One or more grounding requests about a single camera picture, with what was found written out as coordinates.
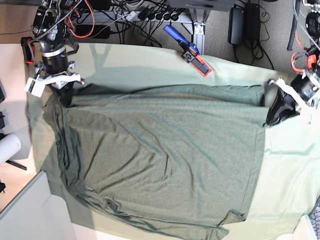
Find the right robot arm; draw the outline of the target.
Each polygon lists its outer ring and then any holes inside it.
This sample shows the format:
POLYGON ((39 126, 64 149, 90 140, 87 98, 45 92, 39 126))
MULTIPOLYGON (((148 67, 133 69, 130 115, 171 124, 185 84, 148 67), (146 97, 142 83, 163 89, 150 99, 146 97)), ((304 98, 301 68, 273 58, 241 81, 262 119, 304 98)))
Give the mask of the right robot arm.
POLYGON ((34 38, 27 44, 40 43, 41 61, 35 62, 34 77, 28 79, 26 91, 40 98, 45 87, 51 88, 61 105, 72 102, 74 83, 83 84, 80 74, 71 72, 75 62, 69 60, 79 50, 79 43, 70 37, 68 17, 75 13, 80 0, 43 0, 33 21, 34 38))

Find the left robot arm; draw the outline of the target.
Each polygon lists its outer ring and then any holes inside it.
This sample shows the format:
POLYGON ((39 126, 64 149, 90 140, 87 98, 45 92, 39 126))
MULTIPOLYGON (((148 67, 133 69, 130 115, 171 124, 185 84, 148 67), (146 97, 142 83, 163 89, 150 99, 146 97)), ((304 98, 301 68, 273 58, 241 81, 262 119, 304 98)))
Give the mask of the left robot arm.
POLYGON ((287 50, 294 41, 303 49, 290 58, 296 77, 287 84, 282 78, 268 80, 277 88, 266 124, 275 126, 300 116, 308 125, 320 124, 320 2, 318 0, 294 0, 293 21, 287 50))

